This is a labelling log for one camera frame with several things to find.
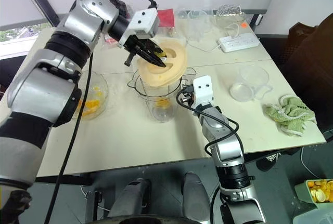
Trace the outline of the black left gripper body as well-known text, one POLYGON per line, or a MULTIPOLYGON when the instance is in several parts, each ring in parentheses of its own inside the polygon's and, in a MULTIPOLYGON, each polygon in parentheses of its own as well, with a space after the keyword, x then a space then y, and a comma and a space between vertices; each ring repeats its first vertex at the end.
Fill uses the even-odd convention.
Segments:
POLYGON ((139 55, 144 60, 148 61, 146 43, 148 39, 139 39, 136 35, 131 35, 123 45, 124 49, 129 52, 124 64, 130 66, 135 55, 139 55))

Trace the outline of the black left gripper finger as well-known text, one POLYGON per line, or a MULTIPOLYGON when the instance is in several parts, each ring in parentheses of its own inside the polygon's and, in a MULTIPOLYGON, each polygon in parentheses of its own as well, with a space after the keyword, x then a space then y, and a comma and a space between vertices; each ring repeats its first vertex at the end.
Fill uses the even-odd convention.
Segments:
POLYGON ((151 53, 147 50, 142 50, 139 49, 137 51, 137 54, 143 58, 144 60, 146 60, 147 62, 149 62, 150 64, 156 65, 158 67, 162 67, 165 68, 166 65, 164 64, 164 62, 158 57, 156 56, 154 53, 151 53))
POLYGON ((166 53, 158 46, 154 41, 145 41, 145 59, 152 59, 152 56, 155 55, 159 58, 166 58, 166 53))

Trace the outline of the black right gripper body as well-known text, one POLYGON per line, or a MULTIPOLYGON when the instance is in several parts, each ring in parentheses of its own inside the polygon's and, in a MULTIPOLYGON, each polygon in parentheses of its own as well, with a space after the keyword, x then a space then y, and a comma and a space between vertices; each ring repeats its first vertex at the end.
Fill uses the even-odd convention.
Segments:
POLYGON ((193 104, 194 103, 194 86, 191 85, 183 85, 181 91, 180 91, 180 102, 181 104, 193 104))

